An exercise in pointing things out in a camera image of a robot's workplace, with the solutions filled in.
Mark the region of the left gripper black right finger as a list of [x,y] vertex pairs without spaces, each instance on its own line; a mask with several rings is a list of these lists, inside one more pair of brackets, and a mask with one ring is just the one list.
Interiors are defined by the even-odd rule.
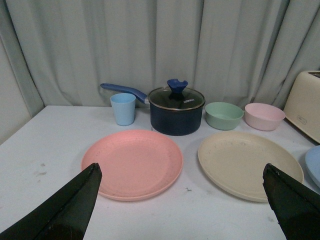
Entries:
[[320,195],[268,163],[263,187],[287,240],[320,238]]

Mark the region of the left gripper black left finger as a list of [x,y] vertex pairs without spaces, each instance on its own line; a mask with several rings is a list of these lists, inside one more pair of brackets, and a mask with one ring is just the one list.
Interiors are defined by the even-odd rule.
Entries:
[[21,220],[2,240],[82,240],[94,210],[102,172],[92,163]]

